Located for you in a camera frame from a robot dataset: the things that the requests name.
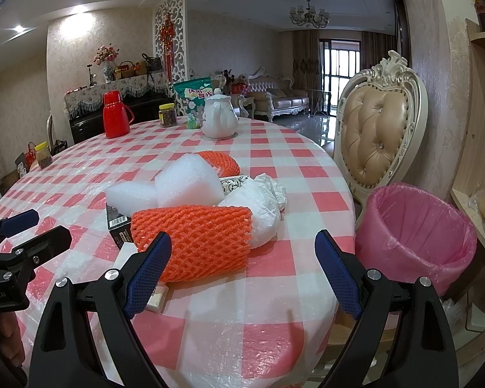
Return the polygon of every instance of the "yellow jar lid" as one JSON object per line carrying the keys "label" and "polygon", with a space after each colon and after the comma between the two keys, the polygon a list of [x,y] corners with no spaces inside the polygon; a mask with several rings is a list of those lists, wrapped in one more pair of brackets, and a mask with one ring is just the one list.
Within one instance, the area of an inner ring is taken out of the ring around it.
{"label": "yellow jar lid", "polygon": [[34,150],[35,150],[35,151],[43,150],[43,149],[44,149],[45,147],[47,147],[47,146],[48,146],[48,145],[47,145],[47,142],[42,142],[42,143],[38,144],[38,145],[37,145],[37,146],[34,148]]}

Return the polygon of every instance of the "curtain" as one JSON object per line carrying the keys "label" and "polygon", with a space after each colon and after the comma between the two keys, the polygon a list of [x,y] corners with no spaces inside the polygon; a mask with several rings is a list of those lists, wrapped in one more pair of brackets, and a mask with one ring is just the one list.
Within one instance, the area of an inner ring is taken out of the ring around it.
{"label": "curtain", "polygon": [[363,32],[361,39],[361,68],[371,69],[383,58],[388,58],[389,50],[397,50],[395,36],[385,33]]}
{"label": "curtain", "polygon": [[[293,78],[295,89],[322,90],[318,30],[293,32]],[[308,92],[308,94],[311,107],[321,102],[321,92]]]}

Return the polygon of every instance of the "red thermos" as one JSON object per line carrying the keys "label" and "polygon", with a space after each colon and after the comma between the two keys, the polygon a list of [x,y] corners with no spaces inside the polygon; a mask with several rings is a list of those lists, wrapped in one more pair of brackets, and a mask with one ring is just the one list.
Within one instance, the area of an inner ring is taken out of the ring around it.
{"label": "red thermos", "polygon": [[[102,118],[104,120],[104,132],[107,138],[120,137],[129,133],[129,124],[135,121],[135,115],[127,105],[122,103],[122,95],[118,90],[108,92],[103,95],[104,111]],[[131,121],[128,122],[128,110],[131,114]]]}

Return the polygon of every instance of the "pink plastic bag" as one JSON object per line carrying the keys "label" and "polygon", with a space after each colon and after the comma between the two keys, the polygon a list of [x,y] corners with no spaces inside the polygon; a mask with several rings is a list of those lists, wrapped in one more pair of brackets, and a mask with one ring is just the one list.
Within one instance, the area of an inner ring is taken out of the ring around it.
{"label": "pink plastic bag", "polygon": [[471,263],[476,233],[471,220],[428,192],[408,184],[376,189],[356,235],[365,268],[413,283],[427,276],[439,295]]}

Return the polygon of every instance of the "round table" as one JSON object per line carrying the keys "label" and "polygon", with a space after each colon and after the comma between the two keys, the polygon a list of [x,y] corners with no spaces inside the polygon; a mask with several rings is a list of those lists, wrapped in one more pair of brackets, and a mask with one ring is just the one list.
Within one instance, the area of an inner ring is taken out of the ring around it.
{"label": "round table", "polygon": [[[30,306],[17,313],[28,368],[43,307],[55,280],[99,278],[118,255],[106,226],[104,189],[122,180],[149,182],[185,153],[222,151],[241,174],[278,179],[287,191],[276,238],[248,255],[247,269],[196,282],[169,284],[161,314],[144,311],[133,326],[169,386],[268,387],[302,384],[329,337],[337,301],[314,254],[327,229],[354,252],[354,208],[334,161],[311,140],[280,126],[239,119],[236,137],[212,141],[200,130],[136,124],[128,135],[99,135],[35,167],[0,200],[0,218],[34,208],[35,228],[7,240],[1,251],[57,225],[72,234],[69,251],[37,269]],[[97,316],[92,328],[101,340]],[[117,379],[111,358],[102,357]]]}

